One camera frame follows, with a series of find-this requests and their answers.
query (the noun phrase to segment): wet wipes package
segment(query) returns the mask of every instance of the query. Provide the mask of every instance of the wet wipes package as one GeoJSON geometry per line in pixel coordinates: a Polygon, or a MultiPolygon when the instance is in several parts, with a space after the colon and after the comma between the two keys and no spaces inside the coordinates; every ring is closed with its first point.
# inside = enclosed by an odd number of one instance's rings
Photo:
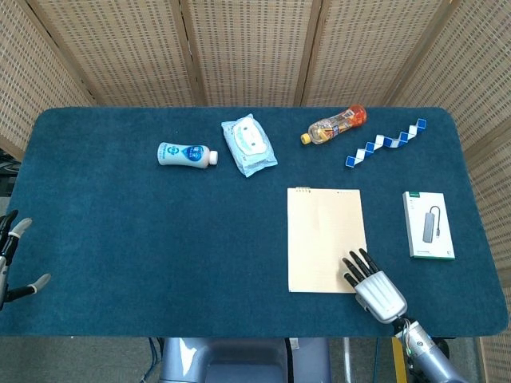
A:
{"type": "Polygon", "coordinates": [[[222,129],[234,161],[246,177],[277,165],[270,140],[252,114],[237,121],[225,121],[222,129]]]}

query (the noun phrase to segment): yellow stripe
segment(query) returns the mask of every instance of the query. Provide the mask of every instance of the yellow stripe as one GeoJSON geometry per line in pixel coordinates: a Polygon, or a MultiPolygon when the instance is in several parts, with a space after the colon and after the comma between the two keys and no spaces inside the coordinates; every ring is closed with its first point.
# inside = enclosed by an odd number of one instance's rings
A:
{"type": "Polygon", "coordinates": [[[401,342],[392,337],[392,353],[394,354],[394,367],[396,369],[397,383],[406,383],[406,365],[405,356],[402,352],[401,342]]]}

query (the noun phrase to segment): woven panel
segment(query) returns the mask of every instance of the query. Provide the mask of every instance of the woven panel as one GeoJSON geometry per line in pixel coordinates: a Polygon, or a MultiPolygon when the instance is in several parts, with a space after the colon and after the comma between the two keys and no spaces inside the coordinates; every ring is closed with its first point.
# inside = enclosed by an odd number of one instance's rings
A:
{"type": "Polygon", "coordinates": [[[464,148],[511,115],[511,2],[464,0],[396,105],[440,105],[464,148]]]}
{"type": "MultiPolygon", "coordinates": [[[[508,312],[511,313],[511,287],[504,289],[508,312]]],[[[511,323],[508,328],[490,338],[482,338],[485,356],[486,381],[488,383],[509,383],[511,381],[511,323]]]]}
{"type": "Polygon", "coordinates": [[[470,178],[495,264],[511,267],[511,142],[470,169],[470,178]]]}
{"type": "Polygon", "coordinates": [[[306,105],[380,105],[441,1],[332,1],[306,105]]]}
{"type": "Polygon", "coordinates": [[[188,3],[210,105],[293,104],[312,0],[188,3]]]}
{"type": "Polygon", "coordinates": [[[193,104],[169,1],[37,4],[105,104],[193,104]]]}
{"type": "Polygon", "coordinates": [[[21,157],[40,112],[89,101],[15,0],[0,18],[0,140],[21,157]]]}

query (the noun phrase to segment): plastic bottle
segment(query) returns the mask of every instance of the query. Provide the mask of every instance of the plastic bottle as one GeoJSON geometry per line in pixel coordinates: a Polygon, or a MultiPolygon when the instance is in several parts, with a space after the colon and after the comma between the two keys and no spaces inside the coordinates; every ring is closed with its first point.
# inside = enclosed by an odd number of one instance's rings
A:
{"type": "Polygon", "coordinates": [[[207,168],[216,165],[218,152],[204,145],[178,145],[162,142],[158,147],[160,165],[186,165],[195,168],[207,168]]]}
{"type": "Polygon", "coordinates": [[[364,107],[352,105],[340,114],[315,122],[309,126],[309,131],[304,133],[300,139],[304,145],[311,142],[322,144],[348,129],[362,125],[366,120],[367,113],[364,107]]]}

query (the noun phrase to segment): blue label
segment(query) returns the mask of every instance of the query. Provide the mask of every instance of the blue label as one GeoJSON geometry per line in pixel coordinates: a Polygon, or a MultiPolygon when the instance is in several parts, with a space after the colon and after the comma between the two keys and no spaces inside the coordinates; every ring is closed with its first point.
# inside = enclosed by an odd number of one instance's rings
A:
{"type": "Polygon", "coordinates": [[[202,153],[204,153],[204,149],[202,146],[188,146],[186,149],[181,151],[185,157],[193,162],[197,162],[202,158],[202,153]]]}
{"type": "Polygon", "coordinates": [[[171,146],[167,149],[167,152],[174,156],[175,154],[179,153],[179,149],[176,148],[175,146],[171,146]]]}

